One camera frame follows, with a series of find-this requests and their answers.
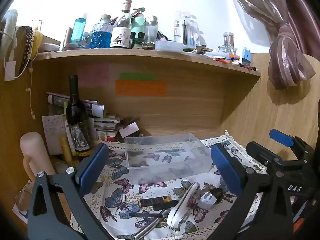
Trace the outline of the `butterfly print lace cloth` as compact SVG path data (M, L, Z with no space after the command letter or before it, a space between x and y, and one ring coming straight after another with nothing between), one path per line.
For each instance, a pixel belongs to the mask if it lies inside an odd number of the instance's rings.
M145 239L205 239L236 201L236 196L229 191L214 164L207 173L192 175L188 172L181 179L154 184L134 184L127 173L116 178L114 172L125 170L125 145L119 142L108 142L107 145L111 154L110 163L104 167L92 192L84 199L115 239L130 239L132 234L151 221L150 218L128 216L129 211L137 208L139 200L161 196L179 200L194 182L198 182L199 187L188 204L191 214L187 221L179 229L172 229L163 220ZM202 194L214 188L223 190L222 199L209 210L199 208Z

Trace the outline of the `wooden shelf board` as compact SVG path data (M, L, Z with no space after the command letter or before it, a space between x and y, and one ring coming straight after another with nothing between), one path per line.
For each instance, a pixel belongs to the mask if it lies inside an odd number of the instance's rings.
M37 61L53 59L86 59L103 60L116 63L151 63L151 64L178 64L181 67L199 67L228 74L241 74L261 77L261 73L231 63L222 63L193 53L171 53L166 51L142 49L82 49L57 52L39 53Z

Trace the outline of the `pink sticky note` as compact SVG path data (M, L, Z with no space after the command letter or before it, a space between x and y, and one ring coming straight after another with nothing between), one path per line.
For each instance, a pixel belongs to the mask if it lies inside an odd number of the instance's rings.
M77 68L80 87L103 87L109 83L109 65L93 64Z

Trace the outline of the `handwritten white note paper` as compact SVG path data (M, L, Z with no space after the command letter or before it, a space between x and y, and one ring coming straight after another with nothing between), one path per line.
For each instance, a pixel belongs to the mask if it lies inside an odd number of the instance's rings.
M63 154L59 140L61 135L66 135L63 115L42 116L42 124L49 154Z

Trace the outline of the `round clear plastic container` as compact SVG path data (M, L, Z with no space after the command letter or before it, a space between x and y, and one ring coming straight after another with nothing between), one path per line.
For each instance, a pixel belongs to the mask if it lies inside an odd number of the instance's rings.
M155 43L156 51L166 51L172 53L182 53L184 50L184 44L174 42L174 41L156 41Z

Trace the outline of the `white labelled liquor bottle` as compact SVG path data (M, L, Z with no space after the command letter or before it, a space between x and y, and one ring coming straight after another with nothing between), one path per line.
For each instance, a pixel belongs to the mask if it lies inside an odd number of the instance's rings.
M129 48L131 37L131 0L123 4L120 15L114 24L111 36L110 48Z

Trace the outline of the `stack of books and papers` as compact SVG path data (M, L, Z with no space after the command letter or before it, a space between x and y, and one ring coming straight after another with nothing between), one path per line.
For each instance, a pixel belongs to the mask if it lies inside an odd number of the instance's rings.
M121 141L123 138L119 133L119 129L135 122L131 119L121 119L114 114L106 113L105 106L98 104L97 101L82 100L82 102L87 109L91 137L94 140ZM129 136L133 135L140 136L141 133L138 131Z

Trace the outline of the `dark wine bottle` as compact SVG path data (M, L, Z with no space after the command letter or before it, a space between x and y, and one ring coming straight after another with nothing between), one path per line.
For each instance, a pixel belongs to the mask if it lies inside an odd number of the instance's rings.
M80 100L78 76L69 76L70 100L66 108L66 118L76 155L84 158L91 155L93 141L89 132L88 114L84 103Z

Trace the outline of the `clear glass jar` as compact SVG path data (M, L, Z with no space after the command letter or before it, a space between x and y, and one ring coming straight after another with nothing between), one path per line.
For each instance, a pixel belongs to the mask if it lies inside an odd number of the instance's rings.
M218 46L220 52L236 54L234 47L234 34L231 32L223 33L223 45Z

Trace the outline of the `mauve striped curtain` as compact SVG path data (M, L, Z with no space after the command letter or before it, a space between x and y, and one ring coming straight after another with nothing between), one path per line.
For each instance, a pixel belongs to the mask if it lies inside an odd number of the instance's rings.
M294 31L289 24L285 0L237 0L249 16L262 22L271 36L269 79L275 89L296 86L316 74L313 66L298 48Z

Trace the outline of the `blue patterned glass bottle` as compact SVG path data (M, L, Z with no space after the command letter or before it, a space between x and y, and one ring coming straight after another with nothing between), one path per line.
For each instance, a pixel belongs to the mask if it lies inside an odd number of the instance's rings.
M93 25L90 35L89 48L109 48L111 44L113 25L110 24L111 16L104 14L100 22Z

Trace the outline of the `mint green bottle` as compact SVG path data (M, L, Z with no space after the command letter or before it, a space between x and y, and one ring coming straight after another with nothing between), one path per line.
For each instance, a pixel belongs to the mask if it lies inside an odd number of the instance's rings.
M131 14L131 48L142 46L145 38L144 7L136 9Z

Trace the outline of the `white power adapter plug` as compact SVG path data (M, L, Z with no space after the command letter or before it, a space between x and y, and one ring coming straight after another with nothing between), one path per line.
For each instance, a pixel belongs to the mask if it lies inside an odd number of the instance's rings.
M198 207L201 209L209 210L215 204L221 202L222 197L223 197L223 189L221 188L211 189L201 196L198 202Z

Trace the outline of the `clear plastic storage box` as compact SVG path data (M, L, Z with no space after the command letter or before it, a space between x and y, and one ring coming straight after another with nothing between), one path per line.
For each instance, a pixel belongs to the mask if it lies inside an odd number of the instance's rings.
M134 185L152 184L207 173L210 148L192 133L125 138L128 178Z

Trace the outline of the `small white cardboard box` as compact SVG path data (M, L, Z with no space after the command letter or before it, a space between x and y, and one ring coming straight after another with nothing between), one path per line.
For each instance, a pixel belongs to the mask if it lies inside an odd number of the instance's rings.
M122 138L128 137L129 135L132 135L133 133L136 133L138 131L139 131L139 127L136 124L136 122L133 122L127 125L125 128L119 129L119 133Z

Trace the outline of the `black gold cosmetic tube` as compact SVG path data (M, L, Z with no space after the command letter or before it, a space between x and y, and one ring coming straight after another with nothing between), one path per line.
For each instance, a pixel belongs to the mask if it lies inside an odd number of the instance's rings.
M171 200L172 198L170 196L161 196L161 197L155 197L155 198L139 199L137 200L137 203L139 207L149 207L157 204L168 203Z

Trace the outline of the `orange sticky note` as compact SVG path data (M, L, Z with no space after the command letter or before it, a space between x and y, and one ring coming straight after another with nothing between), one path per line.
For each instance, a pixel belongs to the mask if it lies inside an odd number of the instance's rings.
M123 96L167 96L165 81L116 80L116 95Z

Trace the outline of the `green sticky note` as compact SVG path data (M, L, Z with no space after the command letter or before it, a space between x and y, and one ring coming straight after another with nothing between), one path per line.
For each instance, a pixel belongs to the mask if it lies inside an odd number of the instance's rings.
M149 73L120 73L120 80L155 81L156 76Z

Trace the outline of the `yellow stick candle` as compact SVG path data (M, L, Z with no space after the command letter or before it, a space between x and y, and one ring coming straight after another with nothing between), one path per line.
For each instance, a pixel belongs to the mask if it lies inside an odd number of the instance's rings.
M71 163L72 162L72 154L71 154L71 150L69 148L67 137L65 135L59 135L59 142L60 142L61 150L62 150L63 157L64 157L66 163Z

